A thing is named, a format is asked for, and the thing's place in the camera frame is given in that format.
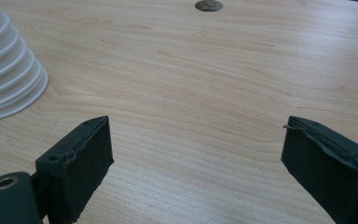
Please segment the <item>stack of white paper cups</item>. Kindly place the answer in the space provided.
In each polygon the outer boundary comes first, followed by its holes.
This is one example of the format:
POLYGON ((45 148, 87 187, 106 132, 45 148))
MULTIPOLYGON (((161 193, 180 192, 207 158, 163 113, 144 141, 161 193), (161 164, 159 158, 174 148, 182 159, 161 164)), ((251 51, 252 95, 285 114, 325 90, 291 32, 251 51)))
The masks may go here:
POLYGON ((0 119, 33 104, 47 86, 47 72, 0 7, 0 119))

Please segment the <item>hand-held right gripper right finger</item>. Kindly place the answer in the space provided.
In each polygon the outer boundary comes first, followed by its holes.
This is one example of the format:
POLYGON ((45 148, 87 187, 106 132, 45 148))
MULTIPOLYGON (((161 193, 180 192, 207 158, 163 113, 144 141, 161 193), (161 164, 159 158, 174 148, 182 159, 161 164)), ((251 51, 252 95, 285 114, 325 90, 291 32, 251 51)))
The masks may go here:
POLYGON ((358 144, 313 120, 291 116, 282 163, 337 224, 358 224, 358 144))

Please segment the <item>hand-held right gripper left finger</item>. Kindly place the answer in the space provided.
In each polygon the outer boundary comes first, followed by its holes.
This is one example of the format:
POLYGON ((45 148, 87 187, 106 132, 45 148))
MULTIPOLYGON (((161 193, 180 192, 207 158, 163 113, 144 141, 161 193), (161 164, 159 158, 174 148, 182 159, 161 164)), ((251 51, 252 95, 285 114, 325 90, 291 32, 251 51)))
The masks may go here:
POLYGON ((73 224, 113 164, 109 118, 79 124, 35 161, 50 224, 73 224))

